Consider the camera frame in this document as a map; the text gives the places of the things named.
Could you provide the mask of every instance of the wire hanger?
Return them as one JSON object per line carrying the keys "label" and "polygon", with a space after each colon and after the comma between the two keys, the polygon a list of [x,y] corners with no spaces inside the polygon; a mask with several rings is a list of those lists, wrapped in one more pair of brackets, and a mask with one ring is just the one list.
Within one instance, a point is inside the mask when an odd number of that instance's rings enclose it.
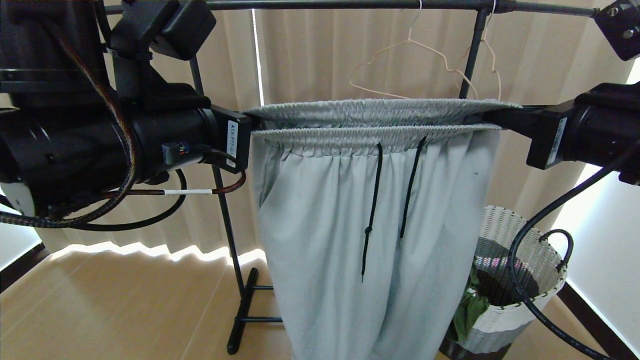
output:
{"label": "wire hanger", "polygon": [[393,44],[393,45],[391,45],[391,46],[389,46],[389,47],[386,47],[386,48],[384,48],[384,49],[382,49],[382,50],[380,50],[380,51],[378,51],[378,52],[373,56],[373,58],[371,59],[371,61],[363,61],[363,62],[362,62],[362,63],[360,63],[358,66],[356,66],[356,67],[351,71],[351,74],[349,75],[349,84],[350,84],[351,86],[355,87],[355,88],[358,88],[358,89],[361,89],[361,90],[365,90],[365,91],[367,91],[367,92],[372,92],[372,93],[374,93],[374,94],[391,96],[391,97],[395,97],[395,98],[398,98],[398,99],[409,99],[409,97],[405,97],[405,96],[401,96],[401,95],[396,95],[396,94],[390,94],[390,93],[386,93],[386,92],[380,92],[380,91],[376,91],[376,90],[373,90],[373,89],[370,89],[370,88],[366,88],[366,87],[363,87],[363,86],[360,86],[360,85],[356,85],[356,84],[354,84],[354,83],[353,83],[353,74],[355,74],[355,73],[356,73],[356,71],[358,71],[358,70],[359,70],[361,67],[363,67],[365,64],[367,64],[367,65],[372,65],[372,64],[376,61],[376,58],[377,58],[380,54],[385,53],[385,52],[387,52],[387,51],[389,51],[389,50],[393,49],[394,47],[397,47],[397,46],[400,46],[400,45],[403,45],[403,44],[413,44],[413,45],[417,45],[417,46],[419,46],[419,47],[421,47],[421,48],[423,48],[423,49],[426,49],[426,50],[428,50],[428,51],[431,51],[432,53],[435,53],[435,54],[439,55],[439,56],[444,60],[444,66],[445,66],[445,69],[447,69],[447,72],[454,72],[454,73],[457,73],[457,74],[462,75],[462,77],[464,78],[464,80],[465,80],[467,83],[469,83],[469,87],[471,88],[471,90],[473,90],[474,94],[476,95],[476,99],[477,99],[477,98],[478,98],[478,91],[476,90],[476,87],[473,85],[473,83],[471,83],[471,80],[469,80],[469,78],[468,78],[468,77],[466,77],[466,75],[465,75],[462,71],[460,71],[460,70],[458,70],[458,69],[450,69],[450,68],[449,68],[449,63],[448,63],[448,61],[447,61],[447,57],[446,57],[443,53],[441,53],[440,51],[437,51],[436,49],[433,49],[433,48],[432,48],[432,47],[430,47],[430,46],[427,46],[427,45],[424,45],[424,44],[422,44],[422,43],[419,43],[419,42],[417,42],[417,41],[415,41],[414,39],[412,39],[412,38],[411,38],[411,34],[412,34],[412,31],[413,31],[413,25],[415,24],[415,21],[418,19],[418,17],[420,17],[420,13],[421,13],[421,10],[422,10],[422,0],[419,0],[419,1],[420,1],[420,8],[419,8],[419,10],[418,10],[418,14],[416,14],[416,16],[415,16],[415,17],[413,18],[413,20],[411,21],[411,27],[409,28],[409,35],[407,36],[407,39],[406,39],[406,40],[403,40],[403,41],[401,41],[401,42],[398,42],[398,43],[396,43],[396,44]]}
{"label": "wire hanger", "polygon": [[[493,9],[491,10],[491,14],[489,14],[489,18],[486,20],[486,26],[484,27],[483,34],[482,34],[482,37],[480,39],[480,44],[484,43],[486,45],[486,48],[489,49],[489,52],[491,52],[491,56],[493,58],[492,63],[491,63],[491,73],[495,74],[495,76],[497,78],[497,81],[498,81],[498,101],[500,101],[502,99],[502,80],[500,78],[500,72],[495,68],[495,52],[491,48],[491,45],[489,45],[489,41],[487,41],[487,39],[486,39],[486,34],[488,32],[488,29],[489,29],[489,24],[491,23],[491,17],[493,16],[493,13],[495,12],[495,7],[496,7],[497,3],[498,3],[498,0],[493,0]],[[469,51],[471,51],[471,45],[467,48],[465,53],[460,57],[460,60],[458,60],[458,64],[456,65],[456,69],[460,68],[460,65],[462,64],[462,60],[469,54]],[[458,88],[458,90],[460,90],[460,85],[458,85],[458,80],[456,79],[456,75],[457,75],[457,73],[455,73],[453,75],[453,82],[456,85],[456,88]]]}

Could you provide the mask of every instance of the drawstring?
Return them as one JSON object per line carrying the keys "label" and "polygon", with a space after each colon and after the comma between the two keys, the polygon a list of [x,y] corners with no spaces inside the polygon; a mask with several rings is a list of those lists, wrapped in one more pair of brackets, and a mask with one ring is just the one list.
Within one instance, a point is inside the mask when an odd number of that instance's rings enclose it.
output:
{"label": "drawstring", "polygon": [[364,249],[362,249],[362,278],[364,282],[364,269],[367,264],[367,247],[369,247],[369,234],[373,230],[373,216],[376,213],[376,202],[378,201],[378,188],[380,187],[380,174],[382,173],[382,144],[378,143],[378,170],[376,171],[376,184],[373,188],[373,202],[371,204],[371,215],[369,215],[369,226],[364,229]]}
{"label": "drawstring", "polygon": [[409,187],[406,189],[406,200],[404,202],[404,213],[402,216],[402,227],[400,228],[400,239],[404,238],[404,227],[406,226],[406,214],[409,212],[409,199],[411,197],[411,189],[413,188],[413,180],[415,179],[415,172],[418,169],[418,161],[420,160],[420,152],[422,151],[422,146],[424,142],[427,140],[425,136],[418,143],[418,149],[415,150],[415,159],[413,160],[413,168],[411,169],[411,177],[409,177]]}

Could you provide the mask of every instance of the woven basket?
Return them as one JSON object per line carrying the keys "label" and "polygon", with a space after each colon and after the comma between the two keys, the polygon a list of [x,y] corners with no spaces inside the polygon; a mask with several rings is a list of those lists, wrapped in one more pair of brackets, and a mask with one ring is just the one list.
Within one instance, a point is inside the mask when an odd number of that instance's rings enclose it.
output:
{"label": "woven basket", "polygon": [[[466,339],[444,339],[440,351],[453,360],[502,359],[518,335],[534,320],[520,301],[509,280],[509,247],[526,219],[497,206],[484,209],[476,248],[478,292],[489,298],[489,309],[475,322]],[[518,278],[536,306],[544,308],[563,286],[566,261],[549,245],[546,236],[531,229],[517,252]]]}

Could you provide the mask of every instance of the white wall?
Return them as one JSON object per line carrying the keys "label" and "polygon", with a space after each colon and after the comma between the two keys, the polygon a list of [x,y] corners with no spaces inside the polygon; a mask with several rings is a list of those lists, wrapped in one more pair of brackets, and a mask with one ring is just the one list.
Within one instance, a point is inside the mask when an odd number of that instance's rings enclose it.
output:
{"label": "white wall", "polygon": [[[599,168],[588,165],[579,182]],[[554,229],[574,238],[569,284],[640,357],[640,186],[618,181],[618,173],[564,206]],[[562,237],[553,244],[561,252]]]}
{"label": "white wall", "polygon": [[[13,211],[2,205],[0,205],[0,210]],[[8,225],[0,222],[0,270],[9,266],[39,243],[40,237],[32,227]]]}

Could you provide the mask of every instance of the green garment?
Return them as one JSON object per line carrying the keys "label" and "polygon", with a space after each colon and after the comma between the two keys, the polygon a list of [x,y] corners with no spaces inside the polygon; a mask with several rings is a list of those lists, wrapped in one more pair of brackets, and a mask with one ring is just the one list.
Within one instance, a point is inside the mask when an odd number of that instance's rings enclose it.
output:
{"label": "green garment", "polygon": [[451,324],[445,337],[451,341],[463,341],[469,335],[476,320],[489,308],[489,299],[478,293],[480,280],[477,278],[475,262],[471,266],[471,272],[467,279],[467,287],[458,304],[458,309],[453,315]]}

